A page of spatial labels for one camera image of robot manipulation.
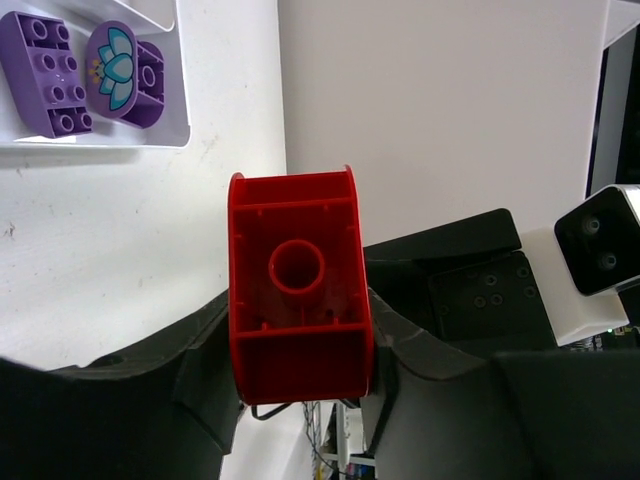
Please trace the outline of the red oval brick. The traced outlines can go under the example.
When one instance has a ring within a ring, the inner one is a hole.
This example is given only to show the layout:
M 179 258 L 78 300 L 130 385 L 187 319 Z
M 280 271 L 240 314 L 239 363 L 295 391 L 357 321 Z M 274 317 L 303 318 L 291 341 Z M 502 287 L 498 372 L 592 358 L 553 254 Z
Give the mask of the red oval brick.
M 352 170 L 235 174 L 228 251 L 240 397 L 263 405 L 366 395 L 374 336 Z

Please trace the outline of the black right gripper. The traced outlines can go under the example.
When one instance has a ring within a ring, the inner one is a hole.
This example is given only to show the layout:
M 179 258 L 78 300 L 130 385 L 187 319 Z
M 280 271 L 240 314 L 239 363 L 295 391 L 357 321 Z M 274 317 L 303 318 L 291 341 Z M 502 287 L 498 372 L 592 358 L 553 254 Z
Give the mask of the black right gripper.
M 553 350 L 550 321 L 520 248 L 510 211 L 499 208 L 366 247 L 367 281 L 381 290 L 401 278 L 407 292 L 396 310 L 474 356 Z

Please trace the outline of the purple brick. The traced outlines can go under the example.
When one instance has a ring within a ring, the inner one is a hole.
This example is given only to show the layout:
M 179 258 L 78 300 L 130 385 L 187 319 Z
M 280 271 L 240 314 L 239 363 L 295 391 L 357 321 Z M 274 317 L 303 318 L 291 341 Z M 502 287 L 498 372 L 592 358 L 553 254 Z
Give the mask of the purple brick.
M 1 66 L 16 110 L 50 139 L 93 130 L 70 31 L 57 18 L 10 11 L 1 18 Z
M 96 27 L 86 49 L 86 91 L 99 115 L 147 129 L 164 107 L 164 56 L 153 43 L 137 38 L 125 23 Z

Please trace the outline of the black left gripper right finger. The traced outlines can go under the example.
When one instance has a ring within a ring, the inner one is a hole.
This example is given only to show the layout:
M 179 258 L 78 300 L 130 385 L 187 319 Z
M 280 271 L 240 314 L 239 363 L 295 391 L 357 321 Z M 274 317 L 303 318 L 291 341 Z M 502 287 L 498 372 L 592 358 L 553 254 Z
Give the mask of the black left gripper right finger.
M 635 479 L 639 353 L 462 352 L 370 297 L 361 408 L 382 479 Z

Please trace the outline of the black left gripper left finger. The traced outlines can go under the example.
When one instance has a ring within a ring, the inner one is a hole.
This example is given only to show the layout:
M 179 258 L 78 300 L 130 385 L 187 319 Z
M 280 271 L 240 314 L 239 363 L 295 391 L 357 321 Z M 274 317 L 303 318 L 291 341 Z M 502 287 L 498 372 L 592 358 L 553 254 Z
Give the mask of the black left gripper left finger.
M 5 479 L 215 479 L 240 416 L 228 300 L 85 367 L 1 363 Z

